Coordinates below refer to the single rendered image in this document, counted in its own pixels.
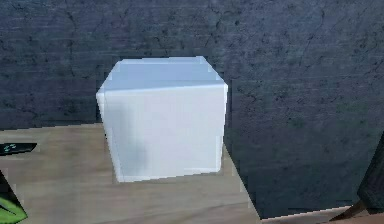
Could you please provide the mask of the light wooden table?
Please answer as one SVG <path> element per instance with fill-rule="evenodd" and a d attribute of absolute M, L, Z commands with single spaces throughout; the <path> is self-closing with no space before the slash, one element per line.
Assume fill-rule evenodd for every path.
<path fill-rule="evenodd" d="M 0 142 L 37 145 L 0 157 L 22 224 L 261 224 L 229 157 L 218 173 L 119 183 L 99 124 L 0 131 Z"/>

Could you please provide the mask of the dark wooden chair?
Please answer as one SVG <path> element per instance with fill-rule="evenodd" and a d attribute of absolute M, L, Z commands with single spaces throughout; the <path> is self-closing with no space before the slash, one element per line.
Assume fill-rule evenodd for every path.
<path fill-rule="evenodd" d="M 366 210 L 370 215 L 384 212 L 384 132 L 358 188 L 359 201 L 330 221 L 349 219 Z"/>

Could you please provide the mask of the green house plant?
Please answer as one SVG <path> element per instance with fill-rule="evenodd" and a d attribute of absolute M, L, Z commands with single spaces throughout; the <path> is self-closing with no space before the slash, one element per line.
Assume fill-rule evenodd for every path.
<path fill-rule="evenodd" d="M 0 171 L 0 224 L 18 224 L 27 217 L 6 177 Z"/>

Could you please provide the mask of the white cube box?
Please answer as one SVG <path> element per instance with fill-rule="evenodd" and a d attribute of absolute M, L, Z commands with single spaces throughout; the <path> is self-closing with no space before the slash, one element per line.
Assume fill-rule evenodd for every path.
<path fill-rule="evenodd" d="M 118 61 L 96 93 L 116 179 L 218 172 L 227 93 L 203 56 Z"/>

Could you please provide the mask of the black remote control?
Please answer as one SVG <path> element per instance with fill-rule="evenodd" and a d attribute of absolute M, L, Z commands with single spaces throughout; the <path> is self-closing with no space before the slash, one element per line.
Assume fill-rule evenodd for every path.
<path fill-rule="evenodd" d="M 32 152 L 36 143 L 4 143 L 0 144 L 0 156 Z"/>

